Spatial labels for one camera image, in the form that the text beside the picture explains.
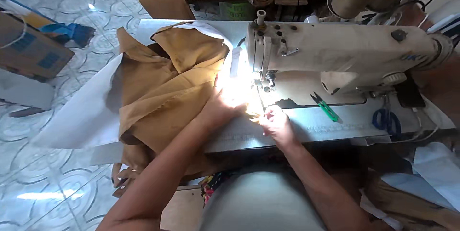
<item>person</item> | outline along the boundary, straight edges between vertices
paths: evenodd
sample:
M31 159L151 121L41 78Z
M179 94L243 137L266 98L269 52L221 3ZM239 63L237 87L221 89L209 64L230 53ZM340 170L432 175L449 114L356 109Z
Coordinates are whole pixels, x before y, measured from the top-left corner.
M161 213L208 136L245 105L220 91L113 205L98 231L160 230ZM200 231L367 231L370 222L351 196L296 139L289 117L270 106L259 123L298 179L279 169L247 169L213 193Z

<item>hand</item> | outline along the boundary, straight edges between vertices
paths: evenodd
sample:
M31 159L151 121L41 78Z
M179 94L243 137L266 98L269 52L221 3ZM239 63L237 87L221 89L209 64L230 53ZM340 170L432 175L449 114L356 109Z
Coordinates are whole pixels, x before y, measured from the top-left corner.
M270 135L281 150L287 146L299 144L289 117L278 105L267 107L265 116L259 118L259 124L264 129L264 135Z
M233 117L246 110L247 104L241 97L226 88L211 96L196 117L201 123L211 130L221 127Z

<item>industrial sewing machine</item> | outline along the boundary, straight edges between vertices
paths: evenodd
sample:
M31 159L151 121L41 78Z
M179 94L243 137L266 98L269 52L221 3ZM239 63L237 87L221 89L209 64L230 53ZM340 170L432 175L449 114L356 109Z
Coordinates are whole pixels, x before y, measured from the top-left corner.
M319 71L328 93L392 86L408 69L434 68L452 52L450 39L414 26L264 22L247 30L249 65L255 79L275 86L281 71Z
M383 11L392 4L399 0L328 0L342 21L365 6ZM405 81L406 70L440 65L453 51L448 37L414 26L265 22L263 10L257 17L247 29L248 62L253 78L270 88L278 73L304 70L320 72L331 95L377 90Z

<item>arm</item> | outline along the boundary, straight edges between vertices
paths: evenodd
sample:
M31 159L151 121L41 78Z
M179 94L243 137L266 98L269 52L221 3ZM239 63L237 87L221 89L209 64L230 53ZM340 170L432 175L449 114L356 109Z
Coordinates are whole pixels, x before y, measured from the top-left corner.
M142 171L98 227L102 230L158 230L161 213L173 197L187 166L209 134L244 108L222 92Z
M351 196L321 167L296 139L289 117L280 107L267 108L260 118L264 134L271 135L302 181L311 201L330 231L366 231L370 222Z

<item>green thread snips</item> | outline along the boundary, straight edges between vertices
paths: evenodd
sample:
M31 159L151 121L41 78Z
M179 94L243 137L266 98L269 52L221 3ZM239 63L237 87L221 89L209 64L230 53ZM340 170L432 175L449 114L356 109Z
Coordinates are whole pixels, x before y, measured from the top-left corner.
M310 96L311 98L313 98L315 103L319 105L319 107L326 113L329 119L331 119L333 122L338 122L339 117L337 116L337 114L335 114L335 112L329 107L329 105L326 104L325 101L316 92L313 92L313 93L315 94L316 97L313 96L312 94L310 94Z

